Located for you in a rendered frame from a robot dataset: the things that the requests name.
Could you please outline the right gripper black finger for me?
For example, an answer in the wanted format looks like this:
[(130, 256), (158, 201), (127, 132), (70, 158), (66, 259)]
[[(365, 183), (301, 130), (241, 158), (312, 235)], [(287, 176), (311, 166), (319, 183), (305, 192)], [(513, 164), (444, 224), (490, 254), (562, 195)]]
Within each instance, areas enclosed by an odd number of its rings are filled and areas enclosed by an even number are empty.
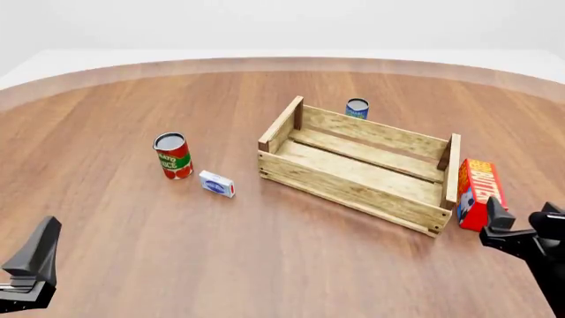
[(539, 236), (565, 236), (565, 209), (547, 202), (529, 216), (529, 223)]
[(506, 233), (511, 232), (516, 218), (510, 214), (500, 203), (491, 196), (486, 203), (486, 226), (483, 228), (485, 233)]

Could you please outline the wooden slat tray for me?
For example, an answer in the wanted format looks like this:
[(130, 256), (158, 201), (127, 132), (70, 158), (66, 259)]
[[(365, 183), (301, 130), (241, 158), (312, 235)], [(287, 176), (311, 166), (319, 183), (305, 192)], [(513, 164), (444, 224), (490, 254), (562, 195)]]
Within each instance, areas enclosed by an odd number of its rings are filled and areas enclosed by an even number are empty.
[(442, 140), (295, 97), (258, 140), (264, 179), (432, 238), (456, 205), (461, 136)]

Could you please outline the red butter box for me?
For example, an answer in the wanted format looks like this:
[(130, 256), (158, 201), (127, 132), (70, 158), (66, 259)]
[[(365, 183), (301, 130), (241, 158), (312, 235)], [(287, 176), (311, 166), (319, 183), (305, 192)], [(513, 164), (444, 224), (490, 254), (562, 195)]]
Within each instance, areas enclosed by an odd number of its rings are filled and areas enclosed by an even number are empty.
[(487, 223), (486, 204), (491, 197), (509, 210), (495, 165), (465, 159), (458, 172), (456, 213), (459, 227), (480, 232)]

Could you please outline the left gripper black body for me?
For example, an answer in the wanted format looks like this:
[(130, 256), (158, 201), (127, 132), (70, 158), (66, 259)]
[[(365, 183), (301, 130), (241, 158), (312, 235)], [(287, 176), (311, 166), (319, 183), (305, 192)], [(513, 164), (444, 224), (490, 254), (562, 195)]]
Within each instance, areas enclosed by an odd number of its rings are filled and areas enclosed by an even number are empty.
[(0, 313), (46, 309), (57, 288), (35, 277), (14, 277), (0, 284)]

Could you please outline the blue tin can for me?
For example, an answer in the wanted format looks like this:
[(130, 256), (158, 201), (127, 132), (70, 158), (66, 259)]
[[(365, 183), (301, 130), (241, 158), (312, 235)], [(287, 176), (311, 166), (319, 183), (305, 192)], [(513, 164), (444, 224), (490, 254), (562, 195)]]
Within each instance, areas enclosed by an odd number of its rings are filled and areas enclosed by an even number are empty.
[(369, 102), (362, 98), (352, 98), (346, 102), (345, 115), (367, 120)]

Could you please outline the small white blue box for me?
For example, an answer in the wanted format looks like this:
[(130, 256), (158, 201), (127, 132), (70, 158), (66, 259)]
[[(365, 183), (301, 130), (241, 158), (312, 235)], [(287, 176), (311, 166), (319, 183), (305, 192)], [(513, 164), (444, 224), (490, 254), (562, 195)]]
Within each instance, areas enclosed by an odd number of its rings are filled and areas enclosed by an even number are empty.
[(232, 198), (235, 195), (235, 184), (231, 179), (206, 170), (200, 172), (199, 178), (201, 186), (206, 190), (227, 198)]

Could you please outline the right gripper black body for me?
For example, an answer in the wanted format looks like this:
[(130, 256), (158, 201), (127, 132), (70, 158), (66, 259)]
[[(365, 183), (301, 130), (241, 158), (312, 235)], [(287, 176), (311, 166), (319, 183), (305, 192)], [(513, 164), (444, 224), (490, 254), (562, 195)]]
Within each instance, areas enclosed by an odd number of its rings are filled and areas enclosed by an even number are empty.
[(483, 246), (502, 251), (518, 259), (536, 259), (544, 256), (538, 234), (534, 230), (498, 231), (484, 227), (479, 233)]

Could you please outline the red tomato sauce can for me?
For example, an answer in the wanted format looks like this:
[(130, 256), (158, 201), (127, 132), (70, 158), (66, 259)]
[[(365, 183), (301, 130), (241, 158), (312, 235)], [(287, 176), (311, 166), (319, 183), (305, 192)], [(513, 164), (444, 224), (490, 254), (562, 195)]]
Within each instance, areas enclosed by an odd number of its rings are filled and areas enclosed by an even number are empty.
[(166, 132), (154, 140), (163, 172), (168, 179), (184, 179), (193, 172), (192, 157), (183, 134)]

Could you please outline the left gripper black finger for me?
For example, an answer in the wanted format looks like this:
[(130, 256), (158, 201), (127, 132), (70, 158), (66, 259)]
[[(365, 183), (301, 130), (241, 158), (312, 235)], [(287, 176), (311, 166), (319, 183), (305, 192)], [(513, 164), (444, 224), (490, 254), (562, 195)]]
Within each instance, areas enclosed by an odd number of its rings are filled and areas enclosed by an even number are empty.
[(2, 266), (11, 280), (34, 280), (57, 285), (56, 254), (62, 224), (46, 216), (28, 241)]

